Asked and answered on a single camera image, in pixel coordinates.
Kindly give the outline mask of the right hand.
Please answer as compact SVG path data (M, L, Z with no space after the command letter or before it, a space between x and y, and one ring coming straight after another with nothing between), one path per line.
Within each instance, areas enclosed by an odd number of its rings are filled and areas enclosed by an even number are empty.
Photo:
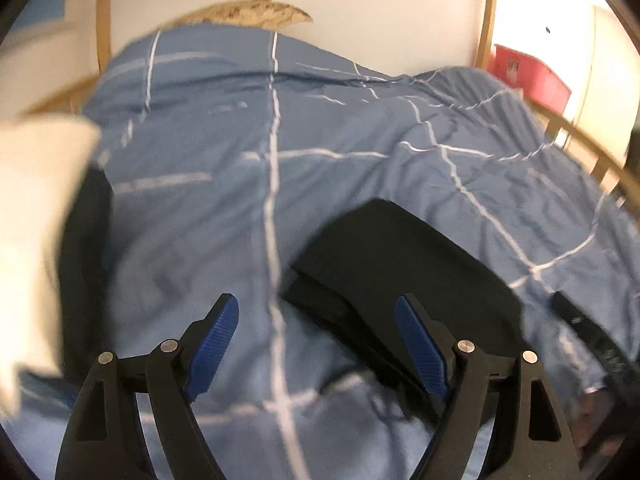
M614 408L615 399L604 389L584 393L573 408L570 432L578 455Z

